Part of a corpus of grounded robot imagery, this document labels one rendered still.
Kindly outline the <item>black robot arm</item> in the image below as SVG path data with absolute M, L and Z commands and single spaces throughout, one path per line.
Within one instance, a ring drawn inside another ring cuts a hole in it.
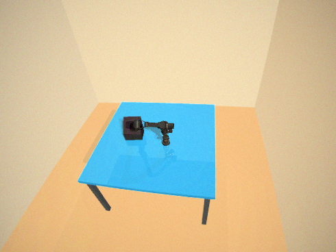
M 174 123 L 168 123 L 167 121 L 161 121 L 158 123 L 148 123 L 146 121 L 143 121 L 144 127 L 140 128 L 141 121 L 142 120 L 135 120 L 134 122 L 132 122 L 132 130 L 138 130 L 144 127 L 157 127 L 159 129 L 167 129 L 167 134 L 168 134 L 168 133 L 172 133 L 174 129 Z

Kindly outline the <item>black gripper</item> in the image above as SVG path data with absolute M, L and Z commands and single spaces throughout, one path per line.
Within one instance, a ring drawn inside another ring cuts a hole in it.
M 169 140 L 169 136 L 167 135 L 167 129 L 161 129 L 161 133 L 163 135 L 163 140 Z

